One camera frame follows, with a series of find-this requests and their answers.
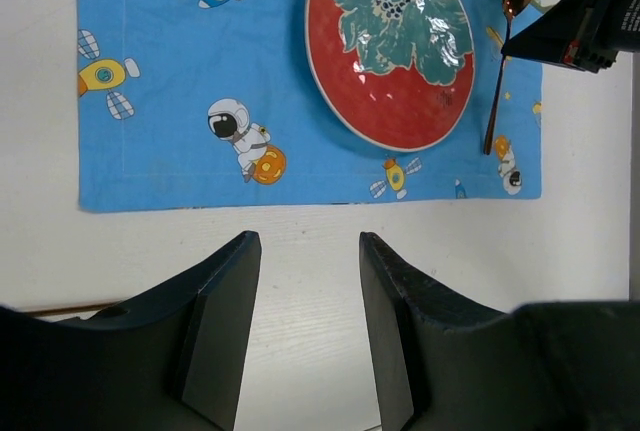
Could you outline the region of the copper spoon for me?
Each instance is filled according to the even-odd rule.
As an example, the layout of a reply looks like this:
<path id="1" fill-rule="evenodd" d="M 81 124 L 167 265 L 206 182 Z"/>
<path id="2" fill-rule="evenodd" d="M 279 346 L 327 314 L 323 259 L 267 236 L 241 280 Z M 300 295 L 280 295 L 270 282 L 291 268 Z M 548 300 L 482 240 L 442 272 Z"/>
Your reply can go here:
<path id="1" fill-rule="evenodd" d="M 504 37 L 504 45 L 507 44 L 511 38 L 512 24 L 515 17 L 521 14 L 532 2 L 532 0 L 502 0 L 502 11 L 506 19 L 506 33 Z M 501 62 L 499 74 L 497 77 L 491 112 L 489 121 L 483 142 L 483 154 L 489 155 L 492 149 L 494 130 L 497 120 L 497 112 L 499 107 L 499 101 L 501 96 L 501 86 L 503 81 L 503 74 L 506 65 L 507 55 L 504 51 L 501 51 Z"/>

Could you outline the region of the red and teal plate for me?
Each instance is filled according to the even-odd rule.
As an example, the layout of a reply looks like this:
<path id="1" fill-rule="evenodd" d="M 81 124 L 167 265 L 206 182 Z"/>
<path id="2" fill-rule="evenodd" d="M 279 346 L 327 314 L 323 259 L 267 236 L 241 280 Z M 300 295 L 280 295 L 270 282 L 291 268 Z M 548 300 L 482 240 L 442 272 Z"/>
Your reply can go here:
<path id="1" fill-rule="evenodd" d="M 306 0 L 305 45 L 328 107 L 378 147 L 433 147 L 469 103 L 475 50 L 461 0 Z"/>

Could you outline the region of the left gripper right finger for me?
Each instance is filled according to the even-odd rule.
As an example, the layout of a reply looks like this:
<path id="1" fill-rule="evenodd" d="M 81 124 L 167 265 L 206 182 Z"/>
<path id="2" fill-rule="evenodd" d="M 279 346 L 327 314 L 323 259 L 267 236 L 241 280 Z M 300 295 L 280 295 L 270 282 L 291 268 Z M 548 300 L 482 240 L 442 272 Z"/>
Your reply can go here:
<path id="1" fill-rule="evenodd" d="M 639 305 L 479 304 L 359 239 L 360 280 L 385 430 L 635 430 Z"/>

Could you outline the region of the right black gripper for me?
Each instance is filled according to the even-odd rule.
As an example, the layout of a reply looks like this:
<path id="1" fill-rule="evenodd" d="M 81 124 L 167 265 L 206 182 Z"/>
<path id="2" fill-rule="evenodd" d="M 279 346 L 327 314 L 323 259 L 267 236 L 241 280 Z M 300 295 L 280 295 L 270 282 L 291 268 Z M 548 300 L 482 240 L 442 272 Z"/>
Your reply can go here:
<path id="1" fill-rule="evenodd" d="M 621 52 L 639 50 L 639 0 L 560 0 L 501 51 L 545 64 L 597 73 Z"/>

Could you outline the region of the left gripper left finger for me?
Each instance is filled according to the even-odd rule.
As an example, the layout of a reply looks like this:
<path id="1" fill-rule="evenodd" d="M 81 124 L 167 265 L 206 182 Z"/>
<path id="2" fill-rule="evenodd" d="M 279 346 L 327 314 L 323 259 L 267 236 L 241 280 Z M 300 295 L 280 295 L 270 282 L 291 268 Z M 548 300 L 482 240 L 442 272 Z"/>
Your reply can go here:
<path id="1" fill-rule="evenodd" d="M 1 311 L 5 430 L 230 430 L 261 262 L 240 233 L 90 318 Z"/>

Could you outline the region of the blue space print placemat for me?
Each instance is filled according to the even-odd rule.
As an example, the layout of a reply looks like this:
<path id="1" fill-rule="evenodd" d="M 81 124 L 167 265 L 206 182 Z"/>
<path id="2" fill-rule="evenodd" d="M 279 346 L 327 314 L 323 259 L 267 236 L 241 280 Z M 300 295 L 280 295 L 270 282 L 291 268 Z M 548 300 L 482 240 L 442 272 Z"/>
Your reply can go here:
<path id="1" fill-rule="evenodd" d="M 94 212 L 444 199 L 542 192 L 542 68 L 501 62 L 502 0 L 461 0 L 475 50 L 451 134 L 397 152 L 323 99 L 306 0 L 77 0 L 79 203 Z"/>

